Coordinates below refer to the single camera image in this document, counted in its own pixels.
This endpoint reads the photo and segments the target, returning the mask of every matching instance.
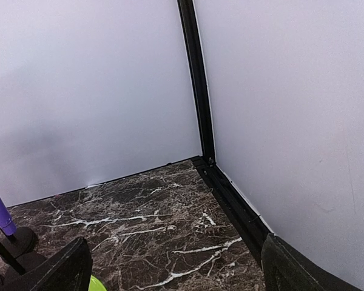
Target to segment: white wall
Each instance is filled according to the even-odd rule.
[[[364,1],[196,0],[218,165],[364,289]]]
[[[0,1],[8,206],[200,154],[176,1]]]

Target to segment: black marble surface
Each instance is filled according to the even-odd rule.
[[[263,273],[190,161],[10,209],[50,257],[77,236],[107,290],[264,290]],[[5,264],[0,260],[0,272]]]

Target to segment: black vertical post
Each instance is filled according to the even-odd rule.
[[[178,0],[178,7],[180,9],[187,58],[189,59],[203,159],[210,166],[214,166],[215,151],[211,107],[209,103],[209,94],[207,92],[204,61],[193,1]]]

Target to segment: white panel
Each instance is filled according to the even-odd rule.
[[[219,166],[364,289],[364,1],[196,0]]]
[[[200,153],[176,1],[0,1],[8,206]]]

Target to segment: yellow-green round object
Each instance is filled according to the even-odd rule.
[[[107,291],[104,285],[96,277],[90,277],[89,291]]]

